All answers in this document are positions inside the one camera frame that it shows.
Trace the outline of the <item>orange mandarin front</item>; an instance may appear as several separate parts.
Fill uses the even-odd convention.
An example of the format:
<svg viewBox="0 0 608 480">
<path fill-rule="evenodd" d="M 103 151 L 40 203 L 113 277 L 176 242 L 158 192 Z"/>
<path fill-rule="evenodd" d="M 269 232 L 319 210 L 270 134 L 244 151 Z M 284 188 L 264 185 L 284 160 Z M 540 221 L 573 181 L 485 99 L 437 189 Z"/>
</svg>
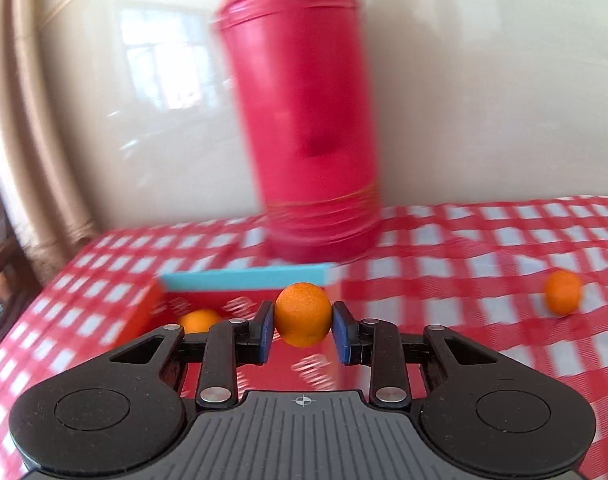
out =
<svg viewBox="0 0 608 480">
<path fill-rule="evenodd" d="M 182 315 L 178 323 L 186 334 L 207 333 L 212 326 L 221 321 L 221 317 L 212 310 L 200 309 Z"/>
</svg>

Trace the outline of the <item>small orange mandarin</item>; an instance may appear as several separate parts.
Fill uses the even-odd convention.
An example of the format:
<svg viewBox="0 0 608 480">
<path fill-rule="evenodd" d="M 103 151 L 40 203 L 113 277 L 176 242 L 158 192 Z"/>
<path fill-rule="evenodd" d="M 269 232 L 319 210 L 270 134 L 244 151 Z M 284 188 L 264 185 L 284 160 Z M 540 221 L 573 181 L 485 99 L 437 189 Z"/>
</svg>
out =
<svg viewBox="0 0 608 480">
<path fill-rule="evenodd" d="M 310 348 L 327 336 L 332 323 L 332 306 L 321 287 L 295 283 L 279 293 L 273 317 L 276 330 L 287 344 Z"/>
</svg>

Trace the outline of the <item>colourful cardboard box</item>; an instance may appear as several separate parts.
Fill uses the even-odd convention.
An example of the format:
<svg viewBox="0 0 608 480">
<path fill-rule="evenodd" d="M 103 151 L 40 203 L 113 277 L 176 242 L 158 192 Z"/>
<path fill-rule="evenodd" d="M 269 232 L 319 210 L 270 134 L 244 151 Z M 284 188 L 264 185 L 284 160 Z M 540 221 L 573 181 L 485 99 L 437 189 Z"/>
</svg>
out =
<svg viewBox="0 0 608 480">
<path fill-rule="evenodd" d="M 161 325 L 199 311 L 221 320 L 253 318 L 261 302 L 274 300 L 290 284 L 311 283 L 330 300 L 342 296 L 341 271 L 331 263 L 176 272 L 153 278 L 135 301 L 113 344 L 118 347 Z M 340 388 L 339 358 L 331 336 L 317 346 L 295 348 L 273 336 L 268 363 L 237 370 L 238 393 L 249 389 L 331 391 Z"/>
</svg>

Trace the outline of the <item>red white checkered tablecloth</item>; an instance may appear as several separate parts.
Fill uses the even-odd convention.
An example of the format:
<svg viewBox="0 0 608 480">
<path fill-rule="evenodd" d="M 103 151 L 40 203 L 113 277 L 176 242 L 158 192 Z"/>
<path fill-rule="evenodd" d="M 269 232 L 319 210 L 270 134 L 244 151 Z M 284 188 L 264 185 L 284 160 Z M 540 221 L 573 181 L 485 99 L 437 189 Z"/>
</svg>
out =
<svg viewBox="0 0 608 480">
<path fill-rule="evenodd" d="M 598 429 L 584 473 L 608 479 L 608 196 L 389 207 L 365 258 L 343 267 L 354 315 L 415 332 L 443 324 L 558 377 L 591 403 Z M 127 229 L 88 245 L 0 345 L 0 479 L 22 462 L 8 431 L 16 397 L 106 351 L 156 275 L 267 266 L 253 217 Z M 546 308 L 556 270 L 582 281 L 579 309 Z"/>
</svg>

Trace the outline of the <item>large orange mandarin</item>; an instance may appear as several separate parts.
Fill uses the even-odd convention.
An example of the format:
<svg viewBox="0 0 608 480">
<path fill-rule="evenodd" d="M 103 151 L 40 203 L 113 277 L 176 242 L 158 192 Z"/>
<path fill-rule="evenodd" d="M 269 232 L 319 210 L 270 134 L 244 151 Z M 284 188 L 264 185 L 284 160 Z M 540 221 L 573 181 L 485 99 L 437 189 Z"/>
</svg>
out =
<svg viewBox="0 0 608 480">
<path fill-rule="evenodd" d="M 546 308 L 553 314 L 565 316 L 579 309 L 582 298 L 582 281 L 570 271 L 556 270 L 546 279 L 543 289 Z"/>
</svg>

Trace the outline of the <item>beige curtain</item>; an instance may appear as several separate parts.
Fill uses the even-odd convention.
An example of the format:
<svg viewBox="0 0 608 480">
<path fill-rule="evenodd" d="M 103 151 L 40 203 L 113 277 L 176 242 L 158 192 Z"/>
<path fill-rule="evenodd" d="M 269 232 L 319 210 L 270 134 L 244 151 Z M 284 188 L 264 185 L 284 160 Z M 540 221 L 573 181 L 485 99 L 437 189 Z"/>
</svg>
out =
<svg viewBox="0 0 608 480">
<path fill-rule="evenodd" d="M 0 0 L 0 184 L 20 245 L 48 282 L 97 230 L 47 90 L 37 3 Z"/>
</svg>

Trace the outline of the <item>red thermos flask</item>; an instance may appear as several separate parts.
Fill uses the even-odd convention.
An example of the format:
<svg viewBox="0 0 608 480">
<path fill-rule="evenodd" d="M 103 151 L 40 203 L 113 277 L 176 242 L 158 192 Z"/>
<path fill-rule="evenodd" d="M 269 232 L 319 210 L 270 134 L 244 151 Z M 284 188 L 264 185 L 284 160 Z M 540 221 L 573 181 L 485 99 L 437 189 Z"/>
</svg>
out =
<svg viewBox="0 0 608 480">
<path fill-rule="evenodd" d="M 223 0 L 231 68 L 271 252 L 344 261 L 380 231 L 358 0 Z"/>
</svg>

